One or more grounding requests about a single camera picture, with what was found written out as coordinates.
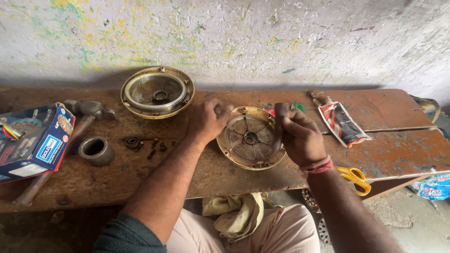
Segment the dark sleeve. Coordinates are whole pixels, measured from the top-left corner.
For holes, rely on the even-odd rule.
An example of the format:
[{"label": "dark sleeve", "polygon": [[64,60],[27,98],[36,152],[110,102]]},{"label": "dark sleeve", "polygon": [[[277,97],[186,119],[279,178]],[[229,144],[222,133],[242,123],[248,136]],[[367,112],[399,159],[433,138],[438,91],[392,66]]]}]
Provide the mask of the dark sleeve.
[{"label": "dark sleeve", "polygon": [[102,229],[94,243],[94,253],[166,253],[165,245],[139,220],[119,214]]}]

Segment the wooden workbench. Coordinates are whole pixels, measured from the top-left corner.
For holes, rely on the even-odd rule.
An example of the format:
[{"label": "wooden workbench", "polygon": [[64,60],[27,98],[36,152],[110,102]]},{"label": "wooden workbench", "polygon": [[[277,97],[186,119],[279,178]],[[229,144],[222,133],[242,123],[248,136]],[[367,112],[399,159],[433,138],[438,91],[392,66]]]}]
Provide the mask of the wooden workbench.
[{"label": "wooden workbench", "polygon": [[[330,90],[333,100],[341,102],[361,128],[375,140],[346,149],[330,135],[317,107],[304,91],[196,92],[194,104],[217,97],[237,106],[273,108],[276,102],[303,104],[324,134],[328,154],[343,167],[358,167],[374,182],[371,197],[394,186],[408,184],[426,175],[450,172],[450,145],[436,130],[418,105],[402,90]],[[134,116],[121,103],[119,90],[0,88],[0,114],[33,108],[66,99],[94,100],[116,111],[117,121],[99,121],[85,134],[103,136],[116,151],[114,161],[105,167],[92,167],[79,155],[66,155],[29,208],[11,204],[30,179],[0,185],[0,212],[38,211],[81,208],[125,203],[139,183],[179,143],[185,135],[192,106],[162,120]],[[151,142],[140,152],[124,146],[128,136],[159,138],[168,150],[146,156]],[[305,178],[286,156],[277,166],[263,171],[249,171],[235,166],[212,141],[200,156],[187,198],[244,194],[307,187]]]}]

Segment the yellowish cloth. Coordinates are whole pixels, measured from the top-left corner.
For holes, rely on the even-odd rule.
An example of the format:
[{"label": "yellowish cloth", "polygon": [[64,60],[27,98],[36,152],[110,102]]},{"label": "yellowish cloth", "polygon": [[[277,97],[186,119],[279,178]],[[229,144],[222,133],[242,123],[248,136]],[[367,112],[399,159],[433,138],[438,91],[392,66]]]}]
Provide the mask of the yellowish cloth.
[{"label": "yellowish cloth", "polygon": [[260,193],[203,198],[202,203],[203,216],[221,214],[214,222],[214,227],[229,243],[251,235],[264,216]]}]

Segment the hammer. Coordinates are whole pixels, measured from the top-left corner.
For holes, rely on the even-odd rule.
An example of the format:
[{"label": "hammer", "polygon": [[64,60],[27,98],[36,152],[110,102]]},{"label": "hammer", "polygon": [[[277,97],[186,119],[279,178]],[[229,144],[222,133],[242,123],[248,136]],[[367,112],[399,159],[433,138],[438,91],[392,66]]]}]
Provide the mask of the hammer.
[{"label": "hammer", "polygon": [[[67,142],[64,153],[66,153],[66,151],[69,152],[73,148],[74,144],[79,142],[83,133],[94,120],[117,120],[115,112],[111,109],[104,108],[100,102],[81,102],[78,100],[68,99],[64,101],[64,105],[66,106],[66,109],[73,114],[83,115],[80,123],[78,123],[77,127],[73,130],[72,135],[70,135],[70,139]],[[31,206],[31,204],[33,204],[34,197],[52,174],[53,172],[48,172],[46,174],[35,177],[31,184],[22,192],[19,197],[17,197],[17,199],[13,201],[13,203],[28,207]]]}]

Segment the person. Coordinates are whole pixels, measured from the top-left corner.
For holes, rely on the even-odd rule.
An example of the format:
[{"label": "person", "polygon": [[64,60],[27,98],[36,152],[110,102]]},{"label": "person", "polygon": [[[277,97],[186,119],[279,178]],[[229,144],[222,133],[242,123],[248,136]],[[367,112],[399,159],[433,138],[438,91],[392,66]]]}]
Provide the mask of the person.
[{"label": "person", "polygon": [[[226,126],[232,108],[217,98],[195,108],[184,141],[140,185],[117,219],[106,224],[94,252],[320,252],[316,226],[303,205],[265,210],[253,234],[234,244],[220,238],[213,220],[183,209],[198,158]],[[402,252],[333,169],[316,123],[299,109],[288,112],[282,123],[287,154],[308,171],[335,252]]]}]

